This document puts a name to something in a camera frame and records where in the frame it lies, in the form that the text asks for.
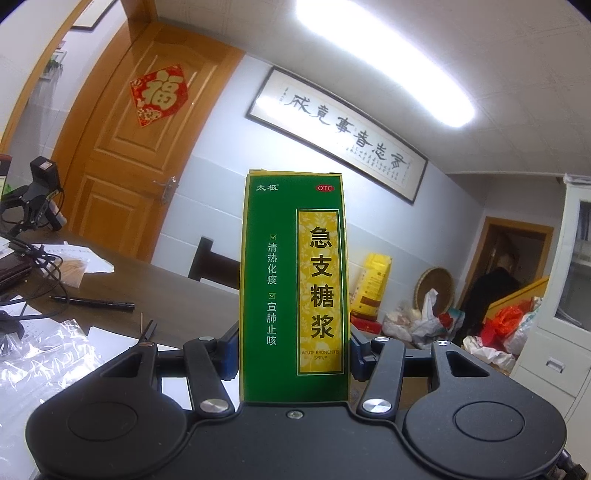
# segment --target cabinet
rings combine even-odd
[[[591,470],[591,177],[565,177],[550,280],[511,378],[554,405],[567,450]]]

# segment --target ceiling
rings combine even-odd
[[[156,0],[190,24],[348,100],[446,173],[591,175],[591,24],[566,0],[356,0],[470,96],[461,128],[304,27],[296,0]]]

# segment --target chair backrest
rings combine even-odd
[[[212,252],[213,240],[201,237],[193,258],[189,278],[206,278],[230,288],[240,289],[240,262]]]

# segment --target glass cabinet door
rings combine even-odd
[[[591,203],[581,202],[573,256],[556,318],[591,331]]]

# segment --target yellow label panel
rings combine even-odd
[[[343,372],[339,212],[298,210],[298,375]]]

